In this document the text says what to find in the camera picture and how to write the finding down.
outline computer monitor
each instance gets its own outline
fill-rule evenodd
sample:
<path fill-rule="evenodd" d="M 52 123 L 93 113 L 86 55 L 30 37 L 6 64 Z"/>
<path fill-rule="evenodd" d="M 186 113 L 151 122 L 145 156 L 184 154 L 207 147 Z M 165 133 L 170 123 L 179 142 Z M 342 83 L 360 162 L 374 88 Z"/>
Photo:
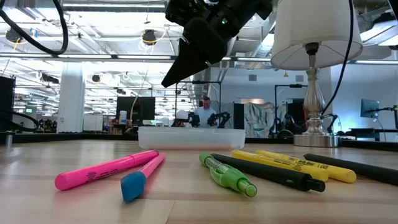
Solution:
<path fill-rule="evenodd" d="M 379 109 L 380 102 L 376 100 L 365 100 L 361 101 L 361 117 L 362 118 L 378 118 L 379 112 L 372 112 L 372 110 Z"/>
<path fill-rule="evenodd" d="M 135 97 L 124 96 L 118 97 L 116 105 L 116 119 L 119 119 L 120 111 L 127 111 L 127 119 L 130 119 L 130 112 Z M 155 102 L 154 97 L 139 97 L 134 105 L 133 119 L 154 120 L 155 119 Z"/>

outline desk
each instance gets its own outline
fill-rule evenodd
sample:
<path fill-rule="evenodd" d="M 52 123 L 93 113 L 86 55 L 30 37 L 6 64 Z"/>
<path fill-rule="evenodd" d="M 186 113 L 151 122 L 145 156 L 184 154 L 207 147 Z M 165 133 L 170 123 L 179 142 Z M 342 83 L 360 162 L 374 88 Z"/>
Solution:
<path fill-rule="evenodd" d="M 247 144 L 301 157 L 305 153 L 398 169 L 398 153 L 363 149 L 319 149 Z M 141 151 L 132 141 L 64 141 L 0 147 L 1 223 L 192 224 L 192 223 L 383 223 L 396 224 L 398 187 L 359 177 L 354 184 L 329 180 L 326 191 L 300 192 L 253 176 L 258 195 L 223 189 L 201 166 L 202 151 L 167 151 L 143 196 L 125 204 L 120 179 L 138 168 L 60 192 L 55 176 L 67 170 Z"/>
<path fill-rule="evenodd" d="M 350 136 L 354 136 L 355 140 L 358 138 L 374 138 L 375 141 L 380 141 L 380 133 L 396 133 L 396 129 L 374 129 L 374 128 L 351 128 Z"/>

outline yellow highlighter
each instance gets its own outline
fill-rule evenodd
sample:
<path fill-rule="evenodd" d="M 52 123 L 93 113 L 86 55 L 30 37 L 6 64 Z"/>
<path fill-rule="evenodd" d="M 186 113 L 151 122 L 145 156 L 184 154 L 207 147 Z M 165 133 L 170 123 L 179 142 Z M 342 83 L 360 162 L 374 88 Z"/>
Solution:
<path fill-rule="evenodd" d="M 289 161 L 289 162 L 294 162 L 294 163 L 303 164 L 306 166 L 312 166 L 312 167 L 325 169 L 326 171 L 328 171 L 330 178 L 340 180 L 343 182 L 353 183 L 356 180 L 355 172 L 352 170 L 349 170 L 349 169 L 335 167 L 335 166 L 329 166 L 326 164 L 312 162 L 312 161 L 308 161 L 305 159 L 298 159 L 298 158 L 290 157 L 288 155 L 283 155 L 283 154 L 274 153 L 274 152 L 267 152 L 264 150 L 257 150 L 256 153 L 259 155 L 274 158 L 274 159 L 283 159 L 283 160 Z"/>
<path fill-rule="evenodd" d="M 265 164 L 269 166 L 279 167 L 288 170 L 294 170 L 310 174 L 312 178 L 327 181 L 329 179 L 329 174 L 326 170 L 311 166 L 305 166 L 303 164 L 298 164 L 295 162 L 284 161 L 282 159 L 274 159 L 262 155 L 253 154 L 250 152 L 233 150 L 232 156 L 237 159 L 243 159 L 245 161 L 257 162 L 260 164 Z"/>

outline pink highlighter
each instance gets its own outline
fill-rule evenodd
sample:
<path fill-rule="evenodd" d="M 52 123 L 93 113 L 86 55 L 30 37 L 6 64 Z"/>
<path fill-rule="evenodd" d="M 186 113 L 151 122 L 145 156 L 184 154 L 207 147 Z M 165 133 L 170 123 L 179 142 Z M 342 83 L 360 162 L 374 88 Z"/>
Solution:
<path fill-rule="evenodd" d="M 156 167 L 165 159 L 166 153 L 160 153 L 155 159 L 148 162 L 140 171 L 128 174 L 120 180 L 123 200 L 132 202 L 136 197 L 144 193 L 148 177 Z"/>
<path fill-rule="evenodd" d="M 55 187 L 59 190 L 68 190 L 94 180 L 102 179 L 117 172 L 145 164 L 158 155 L 158 151 L 140 152 L 102 164 L 64 172 L 55 178 Z"/>

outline highlighter cap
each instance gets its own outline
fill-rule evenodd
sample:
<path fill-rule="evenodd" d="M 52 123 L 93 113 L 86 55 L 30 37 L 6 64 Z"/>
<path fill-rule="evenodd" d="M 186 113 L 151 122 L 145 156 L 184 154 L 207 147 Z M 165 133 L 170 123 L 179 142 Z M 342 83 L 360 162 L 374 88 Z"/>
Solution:
<path fill-rule="evenodd" d="M 136 197 L 144 193 L 146 181 L 145 175 L 140 171 L 123 177 L 120 180 L 123 200 L 125 202 L 132 202 Z"/>

